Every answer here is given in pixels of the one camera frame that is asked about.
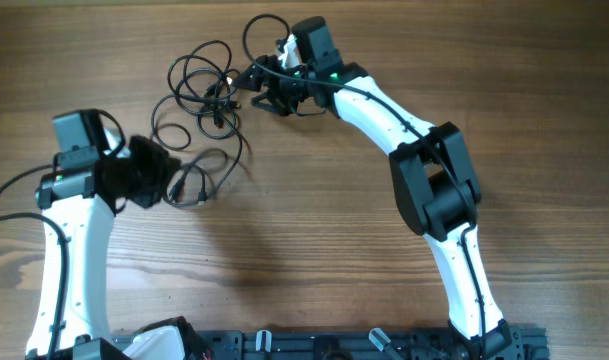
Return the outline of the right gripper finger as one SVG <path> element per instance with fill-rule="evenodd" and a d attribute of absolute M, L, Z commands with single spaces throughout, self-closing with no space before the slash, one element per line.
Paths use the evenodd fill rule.
<path fill-rule="evenodd" d="M 232 82 L 240 90 L 260 92 L 268 84 L 268 74 L 263 65 L 252 64 Z"/>
<path fill-rule="evenodd" d="M 289 115 L 289 106 L 280 97 L 276 97 L 270 92 L 264 92 L 251 99 L 251 105 L 279 116 Z"/>

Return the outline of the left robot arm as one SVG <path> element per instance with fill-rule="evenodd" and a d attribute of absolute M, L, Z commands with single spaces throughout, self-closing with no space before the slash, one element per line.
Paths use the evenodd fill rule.
<path fill-rule="evenodd" d="M 117 201 L 156 205 L 180 168 L 149 138 L 107 130 L 108 115 L 85 109 L 53 120 L 59 151 L 36 190 L 46 248 L 27 358 L 69 354 L 80 336 L 109 338 L 106 269 Z"/>

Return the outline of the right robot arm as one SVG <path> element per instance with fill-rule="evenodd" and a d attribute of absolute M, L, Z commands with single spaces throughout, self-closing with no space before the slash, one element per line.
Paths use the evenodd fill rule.
<path fill-rule="evenodd" d="M 253 58 L 233 84 L 280 116 L 313 99 L 373 141 L 387 155 L 401 217 L 432 251 L 462 358 L 490 359 L 510 345 L 478 246 L 480 184 L 456 125 L 436 126 L 388 97 L 363 67 L 342 59 L 321 16 L 287 27 L 275 54 Z"/>

